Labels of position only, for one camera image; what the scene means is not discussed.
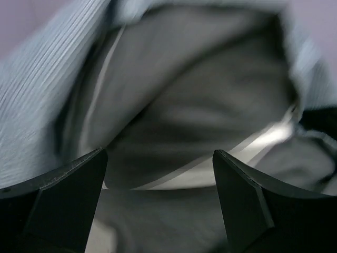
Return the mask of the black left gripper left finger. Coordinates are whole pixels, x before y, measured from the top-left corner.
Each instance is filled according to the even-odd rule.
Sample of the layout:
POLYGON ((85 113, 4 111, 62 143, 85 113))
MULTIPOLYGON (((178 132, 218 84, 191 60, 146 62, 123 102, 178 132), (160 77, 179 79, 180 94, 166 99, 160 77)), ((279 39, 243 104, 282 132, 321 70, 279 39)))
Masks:
POLYGON ((95 150, 1 189, 1 252, 84 252, 107 154, 95 150))

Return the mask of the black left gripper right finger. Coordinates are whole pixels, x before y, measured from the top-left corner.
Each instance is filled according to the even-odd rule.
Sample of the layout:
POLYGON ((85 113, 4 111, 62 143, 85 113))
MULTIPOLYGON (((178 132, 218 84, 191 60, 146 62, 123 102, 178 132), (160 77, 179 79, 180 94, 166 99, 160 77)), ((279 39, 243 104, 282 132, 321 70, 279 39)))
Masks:
POLYGON ((213 154, 230 252, 336 252, 336 197, 304 190, 213 154))

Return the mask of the blue-grey pillowcase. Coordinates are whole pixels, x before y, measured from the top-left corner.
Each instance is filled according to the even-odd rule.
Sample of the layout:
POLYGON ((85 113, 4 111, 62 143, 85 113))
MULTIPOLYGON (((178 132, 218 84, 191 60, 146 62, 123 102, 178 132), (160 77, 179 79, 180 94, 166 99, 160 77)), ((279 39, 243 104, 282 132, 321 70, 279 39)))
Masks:
POLYGON ((285 1, 72 1, 1 61, 1 189, 94 150, 106 252, 229 252, 214 151, 336 196, 336 81, 285 1))

